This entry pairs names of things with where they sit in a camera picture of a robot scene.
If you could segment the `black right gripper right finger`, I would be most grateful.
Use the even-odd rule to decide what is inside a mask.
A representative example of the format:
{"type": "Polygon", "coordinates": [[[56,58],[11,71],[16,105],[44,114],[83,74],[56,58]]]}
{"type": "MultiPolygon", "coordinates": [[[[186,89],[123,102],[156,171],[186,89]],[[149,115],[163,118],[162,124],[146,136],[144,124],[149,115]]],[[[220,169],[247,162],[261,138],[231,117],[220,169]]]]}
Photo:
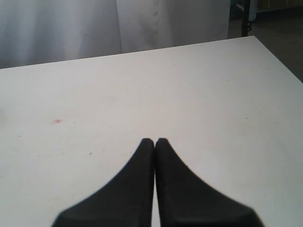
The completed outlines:
{"type": "Polygon", "coordinates": [[[169,141],[155,145],[156,188],[162,227],[261,227],[256,212],[194,174],[169,141]]]}

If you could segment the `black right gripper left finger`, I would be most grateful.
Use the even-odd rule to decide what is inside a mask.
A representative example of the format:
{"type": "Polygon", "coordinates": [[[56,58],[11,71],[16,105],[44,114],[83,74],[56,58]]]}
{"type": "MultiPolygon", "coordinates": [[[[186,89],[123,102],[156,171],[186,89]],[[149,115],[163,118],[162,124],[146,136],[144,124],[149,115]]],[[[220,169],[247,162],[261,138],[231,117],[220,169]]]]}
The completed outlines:
{"type": "Polygon", "coordinates": [[[62,211],[55,227],[150,227],[154,190],[154,143],[142,139],[120,170],[100,190],[62,211]]]}

